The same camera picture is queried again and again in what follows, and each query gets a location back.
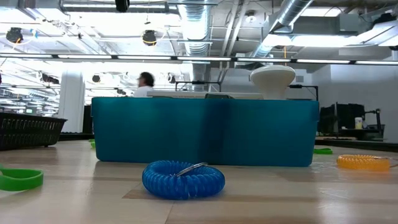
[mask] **white shirt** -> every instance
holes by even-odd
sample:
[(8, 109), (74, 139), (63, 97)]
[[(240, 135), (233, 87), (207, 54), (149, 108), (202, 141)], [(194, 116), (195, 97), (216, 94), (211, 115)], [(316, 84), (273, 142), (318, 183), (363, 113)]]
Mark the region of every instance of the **white shirt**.
[(135, 98), (145, 98), (148, 97), (147, 96), (147, 92), (148, 91), (154, 91), (154, 89), (150, 86), (142, 86), (139, 87), (138, 89), (136, 89), (136, 91), (134, 92), (134, 97)]

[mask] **metal key ring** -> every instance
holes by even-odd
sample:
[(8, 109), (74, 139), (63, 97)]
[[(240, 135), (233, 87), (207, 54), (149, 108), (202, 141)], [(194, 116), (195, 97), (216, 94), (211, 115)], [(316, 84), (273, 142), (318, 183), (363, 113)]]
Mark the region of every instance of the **metal key ring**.
[(190, 172), (191, 170), (196, 169), (196, 168), (201, 167), (201, 166), (207, 166), (207, 162), (201, 162), (201, 163), (192, 165), (190, 167), (187, 167), (187, 168), (181, 170), (176, 176), (179, 177), (179, 176), (181, 176), (183, 174), (186, 174), (187, 172)]

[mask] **white column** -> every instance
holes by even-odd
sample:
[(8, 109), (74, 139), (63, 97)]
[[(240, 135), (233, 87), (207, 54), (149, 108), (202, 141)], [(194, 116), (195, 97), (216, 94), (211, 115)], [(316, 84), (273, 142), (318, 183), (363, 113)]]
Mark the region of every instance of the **white column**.
[(398, 50), (391, 50), (393, 60), (398, 60)]
[(63, 132), (83, 131), (85, 108), (85, 82), (81, 71), (67, 70), (62, 73), (58, 117), (67, 119)]

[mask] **green wristband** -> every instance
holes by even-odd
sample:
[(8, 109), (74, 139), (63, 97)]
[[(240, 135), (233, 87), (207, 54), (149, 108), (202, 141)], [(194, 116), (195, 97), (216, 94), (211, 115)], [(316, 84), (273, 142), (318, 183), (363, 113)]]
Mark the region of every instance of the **green wristband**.
[(30, 190), (41, 185), (43, 185), (43, 171), (31, 169), (6, 169), (0, 164), (0, 190)]

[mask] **dark hair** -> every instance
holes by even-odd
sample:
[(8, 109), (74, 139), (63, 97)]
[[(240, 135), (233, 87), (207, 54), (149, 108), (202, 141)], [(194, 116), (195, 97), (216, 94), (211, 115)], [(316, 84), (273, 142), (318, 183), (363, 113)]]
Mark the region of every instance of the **dark hair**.
[(142, 73), (139, 75), (139, 78), (143, 78), (143, 79), (144, 79), (145, 85), (154, 87), (155, 79), (154, 79), (154, 76), (153, 76), (151, 73), (149, 73), (149, 72), (142, 72)]

